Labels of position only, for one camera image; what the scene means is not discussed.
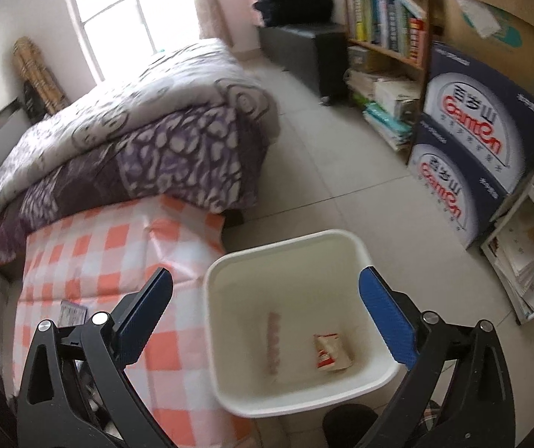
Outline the orange white checkered cloth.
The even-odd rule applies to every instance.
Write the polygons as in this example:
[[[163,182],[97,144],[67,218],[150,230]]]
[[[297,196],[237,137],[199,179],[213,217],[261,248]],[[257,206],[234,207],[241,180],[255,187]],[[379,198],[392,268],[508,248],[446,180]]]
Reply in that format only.
[[[112,311],[156,268],[174,292],[139,361],[125,373],[143,403],[180,447],[254,447],[251,421],[213,395],[202,284],[223,255],[223,217],[158,195],[66,217],[29,236],[18,299],[13,381],[19,384],[38,324],[58,321],[70,301],[89,314]]]

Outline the red white snack wrapper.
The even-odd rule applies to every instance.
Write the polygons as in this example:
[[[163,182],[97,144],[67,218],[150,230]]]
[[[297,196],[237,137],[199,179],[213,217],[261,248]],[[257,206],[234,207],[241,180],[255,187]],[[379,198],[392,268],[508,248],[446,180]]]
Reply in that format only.
[[[317,368],[322,371],[341,371],[352,366],[339,334],[314,335],[317,350]]]

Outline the bright window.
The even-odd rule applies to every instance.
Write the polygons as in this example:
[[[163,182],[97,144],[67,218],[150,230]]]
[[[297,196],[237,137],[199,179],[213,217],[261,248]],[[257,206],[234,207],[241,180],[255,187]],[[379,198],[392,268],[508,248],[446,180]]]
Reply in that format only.
[[[200,38],[195,0],[68,0],[94,78],[103,81]]]

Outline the ganten water carton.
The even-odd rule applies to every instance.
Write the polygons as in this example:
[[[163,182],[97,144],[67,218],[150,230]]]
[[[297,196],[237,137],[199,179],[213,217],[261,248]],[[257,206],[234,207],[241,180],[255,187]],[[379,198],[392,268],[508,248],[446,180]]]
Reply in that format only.
[[[426,119],[417,126],[408,168],[466,249],[489,228],[507,197],[465,147]]]
[[[508,193],[534,162],[534,97],[490,66],[435,41],[424,114],[452,134]]]

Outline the pile of black clothes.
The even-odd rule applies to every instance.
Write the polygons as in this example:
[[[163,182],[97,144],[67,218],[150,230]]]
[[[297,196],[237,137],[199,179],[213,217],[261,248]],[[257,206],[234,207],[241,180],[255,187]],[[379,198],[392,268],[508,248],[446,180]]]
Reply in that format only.
[[[332,22],[333,0],[257,0],[253,8],[264,27]]]

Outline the black storage cabinet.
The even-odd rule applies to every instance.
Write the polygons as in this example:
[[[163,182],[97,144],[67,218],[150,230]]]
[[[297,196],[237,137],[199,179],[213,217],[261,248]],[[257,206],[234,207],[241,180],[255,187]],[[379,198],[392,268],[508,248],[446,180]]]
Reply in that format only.
[[[344,27],[336,23],[259,27],[261,51],[329,105],[347,98],[349,68]]]

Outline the pink strip wrapper in bin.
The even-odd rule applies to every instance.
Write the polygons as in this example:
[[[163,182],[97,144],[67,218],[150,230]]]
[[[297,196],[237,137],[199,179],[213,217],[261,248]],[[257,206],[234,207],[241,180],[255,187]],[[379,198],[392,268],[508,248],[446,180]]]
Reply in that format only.
[[[267,317],[267,331],[266,331],[266,355],[267,355],[267,369],[270,375],[276,375],[280,364],[280,315],[277,312],[271,311]]]

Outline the wooden bookshelf with books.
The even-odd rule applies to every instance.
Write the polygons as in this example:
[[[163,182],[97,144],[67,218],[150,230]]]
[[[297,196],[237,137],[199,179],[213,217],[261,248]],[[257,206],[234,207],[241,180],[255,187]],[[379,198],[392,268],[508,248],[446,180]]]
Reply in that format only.
[[[435,0],[344,0],[349,69],[364,120],[400,155],[416,140],[436,22]]]

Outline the brown cardboard box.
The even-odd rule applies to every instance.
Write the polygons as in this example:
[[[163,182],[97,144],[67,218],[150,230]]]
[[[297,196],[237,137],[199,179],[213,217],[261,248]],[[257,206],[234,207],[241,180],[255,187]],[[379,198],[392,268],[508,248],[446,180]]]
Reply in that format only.
[[[440,0],[443,41],[534,97],[534,0]]]

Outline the upper Ganten water carton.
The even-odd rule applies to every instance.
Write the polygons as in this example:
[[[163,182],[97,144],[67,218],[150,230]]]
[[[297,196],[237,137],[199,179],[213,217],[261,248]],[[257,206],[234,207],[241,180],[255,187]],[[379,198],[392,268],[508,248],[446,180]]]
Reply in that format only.
[[[424,114],[452,134],[508,193],[534,162],[534,97],[490,66],[435,41]]]

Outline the lower Ganten water carton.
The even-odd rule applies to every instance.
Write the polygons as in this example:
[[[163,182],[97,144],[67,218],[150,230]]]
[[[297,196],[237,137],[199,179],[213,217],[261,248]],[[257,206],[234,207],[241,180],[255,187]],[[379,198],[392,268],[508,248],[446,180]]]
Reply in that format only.
[[[408,168],[466,249],[489,228],[507,197],[465,147],[426,119],[417,126]]]

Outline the white plastic trash bin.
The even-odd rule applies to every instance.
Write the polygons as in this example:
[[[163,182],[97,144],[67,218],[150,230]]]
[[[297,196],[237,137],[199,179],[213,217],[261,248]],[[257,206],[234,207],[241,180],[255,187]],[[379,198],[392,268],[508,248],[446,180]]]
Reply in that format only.
[[[203,282],[206,347],[214,395],[230,413],[271,418],[312,411],[377,392],[401,366],[358,293],[372,263],[349,231],[319,231],[227,254]],[[267,369],[266,331],[280,315],[278,373]],[[314,335],[340,335],[353,361],[317,368]]]

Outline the blue white carton box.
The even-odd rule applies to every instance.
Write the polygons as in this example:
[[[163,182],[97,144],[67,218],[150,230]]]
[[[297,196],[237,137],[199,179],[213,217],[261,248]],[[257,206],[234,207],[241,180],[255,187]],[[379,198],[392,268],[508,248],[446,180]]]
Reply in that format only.
[[[88,318],[88,309],[84,305],[75,304],[72,301],[61,301],[58,326],[74,327],[85,324]]]

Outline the purple white patterned duvet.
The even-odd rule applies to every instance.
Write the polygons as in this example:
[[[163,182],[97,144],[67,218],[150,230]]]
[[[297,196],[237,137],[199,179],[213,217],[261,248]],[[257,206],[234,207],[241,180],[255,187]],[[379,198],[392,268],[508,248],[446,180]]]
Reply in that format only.
[[[82,211],[165,194],[206,211],[256,204],[280,133],[273,95],[217,38],[153,57],[28,128],[0,167],[0,266]]]

